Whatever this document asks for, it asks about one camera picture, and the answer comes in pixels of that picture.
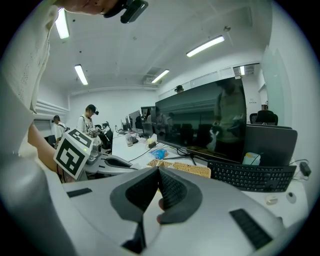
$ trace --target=desk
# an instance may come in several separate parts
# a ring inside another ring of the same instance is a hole
[[[133,160],[143,153],[149,150],[146,147],[145,143],[142,143],[142,139],[139,139],[136,144],[133,146],[127,146],[126,139],[124,135],[118,135],[116,132],[113,134],[113,142],[112,142],[112,154],[123,158],[127,161]],[[154,149],[163,148],[166,149],[169,153],[168,158],[179,156],[175,149],[164,145],[162,143],[157,144]],[[152,161],[154,158],[151,154],[146,153],[143,156],[139,157],[136,160],[131,161],[132,164],[139,164],[144,168],[146,164]],[[183,159],[170,159],[167,160],[170,163],[180,162],[188,165],[193,165],[192,160],[190,158]],[[198,166],[207,166],[207,162],[195,158],[194,161]],[[292,180],[286,192],[277,192],[277,193],[262,193],[262,192],[247,192],[243,191],[247,196],[264,206],[270,212],[272,212],[275,216],[281,217],[283,220],[283,224],[286,228],[291,226],[292,224],[306,219],[309,214],[307,196],[302,184],[303,181]],[[294,204],[290,203],[287,200],[287,193],[292,192],[296,196],[296,202]],[[278,198],[278,202],[274,205],[266,204],[266,196],[274,195]],[[157,192],[150,203],[150,206],[147,208],[143,221],[145,223],[145,236],[147,245],[152,242],[153,238],[157,235],[160,230],[160,225],[157,223],[156,218],[163,211],[158,206],[158,201],[162,198],[160,192]]]

